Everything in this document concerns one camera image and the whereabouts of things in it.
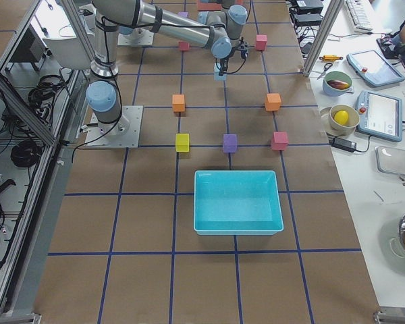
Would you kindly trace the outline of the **red block near arm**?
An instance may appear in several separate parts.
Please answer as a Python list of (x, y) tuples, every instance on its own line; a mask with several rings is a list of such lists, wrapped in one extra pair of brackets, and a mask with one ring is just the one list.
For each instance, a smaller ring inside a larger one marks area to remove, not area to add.
[(179, 41), (178, 42), (178, 49), (181, 52), (189, 51), (190, 50), (190, 43), (188, 43), (186, 41)]

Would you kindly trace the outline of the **orange block near arm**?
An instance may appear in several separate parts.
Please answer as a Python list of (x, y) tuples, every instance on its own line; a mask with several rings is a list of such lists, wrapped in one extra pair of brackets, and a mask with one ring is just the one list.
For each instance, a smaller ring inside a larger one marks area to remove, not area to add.
[(172, 109), (175, 113), (185, 112), (186, 101), (184, 94), (173, 94), (171, 99)]

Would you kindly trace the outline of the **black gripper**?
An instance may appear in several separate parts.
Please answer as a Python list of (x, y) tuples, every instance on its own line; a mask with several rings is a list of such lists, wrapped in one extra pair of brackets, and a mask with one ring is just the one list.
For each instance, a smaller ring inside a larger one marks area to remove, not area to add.
[[(239, 53), (240, 57), (242, 59), (247, 59), (247, 57), (248, 57), (249, 45), (244, 40), (243, 37), (240, 37), (238, 39), (238, 42), (232, 47), (232, 50), (231, 50), (231, 53), (229, 54), (229, 57), (233, 57), (236, 53)], [(217, 69), (219, 70), (218, 71), (219, 75), (226, 75), (227, 74), (228, 63), (229, 63), (229, 59), (227, 57), (217, 60)]]

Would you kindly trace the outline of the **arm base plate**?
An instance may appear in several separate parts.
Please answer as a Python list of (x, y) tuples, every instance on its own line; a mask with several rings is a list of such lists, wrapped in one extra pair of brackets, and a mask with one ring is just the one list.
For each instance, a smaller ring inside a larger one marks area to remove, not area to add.
[(118, 47), (149, 47), (153, 45), (153, 33), (144, 28), (120, 28)]
[(120, 120), (115, 124), (99, 123), (95, 113), (90, 122), (97, 124), (86, 133), (86, 146), (95, 149), (136, 149), (139, 144), (144, 108), (142, 105), (125, 105)]

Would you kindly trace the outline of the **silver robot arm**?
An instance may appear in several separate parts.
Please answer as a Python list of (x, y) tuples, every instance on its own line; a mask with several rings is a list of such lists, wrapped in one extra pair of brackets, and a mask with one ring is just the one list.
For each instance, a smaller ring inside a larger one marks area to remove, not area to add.
[(122, 96), (117, 83), (117, 44), (119, 29), (130, 31), (144, 25), (158, 32), (163, 10), (144, 1), (93, 1), (96, 9), (94, 59), (90, 63), (92, 83), (86, 90), (86, 100), (97, 118), (102, 136), (122, 135), (130, 127), (124, 116)]
[(157, 5), (134, 1), (124, 24), (210, 50), (215, 58), (216, 79), (223, 80), (229, 74), (229, 59), (236, 51), (240, 51), (242, 60), (246, 61), (248, 45), (243, 40), (242, 30), (248, 10), (231, 1), (222, 1), (221, 6), (221, 11), (200, 12), (198, 20), (194, 21)]

